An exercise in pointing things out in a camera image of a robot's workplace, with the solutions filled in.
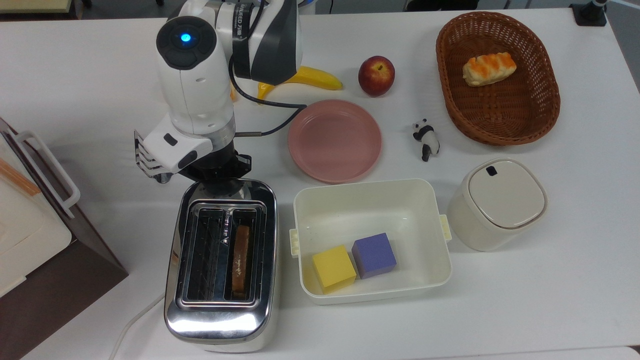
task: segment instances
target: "chrome toaster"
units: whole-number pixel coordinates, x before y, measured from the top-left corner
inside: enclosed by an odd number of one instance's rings
[[[275,196],[259,181],[207,181],[186,191],[164,298],[174,336],[218,352],[256,351],[271,340],[280,296],[277,224]]]

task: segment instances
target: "orange strip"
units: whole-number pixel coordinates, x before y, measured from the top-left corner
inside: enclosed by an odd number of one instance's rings
[[[9,165],[2,158],[0,158],[0,174],[4,175],[9,181],[16,184],[30,196],[40,193],[39,187],[24,177],[24,175],[22,175],[18,170],[15,170],[13,166]]]

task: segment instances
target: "white cable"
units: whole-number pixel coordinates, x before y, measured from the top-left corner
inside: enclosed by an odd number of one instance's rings
[[[124,326],[124,329],[122,329],[122,331],[120,332],[120,337],[118,338],[118,341],[116,341],[116,345],[114,345],[113,350],[111,351],[111,356],[109,356],[109,360],[114,360],[114,358],[116,357],[116,353],[118,352],[118,349],[120,348],[120,344],[122,343],[122,340],[124,339],[124,336],[127,334],[127,331],[129,331],[129,328],[135,322],[137,322],[144,314],[148,313],[149,310],[151,310],[160,301],[162,301],[162,299],[164,299],[164,292],[162,294],[160,294],[160,296],[158,296],[157,299],[153,300],[153,302],[151,302],[151,304],[149,304],[144,310],[140,311],[136,316],[134,316],[134,318],[131,319],[127,323],[127,325]]]

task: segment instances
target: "purple cube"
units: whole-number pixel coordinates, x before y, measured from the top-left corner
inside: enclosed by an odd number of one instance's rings
[[[396,257],[386,233],[356,240],[351,253],[361,279],[384,274],[396,266]]]

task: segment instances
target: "apple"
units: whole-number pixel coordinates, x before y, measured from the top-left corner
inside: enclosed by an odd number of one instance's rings
[[[358,82],[365,93],[380,96],[389,91],[396,78],[394,65],[384,56],[371,56],[358,71]]]

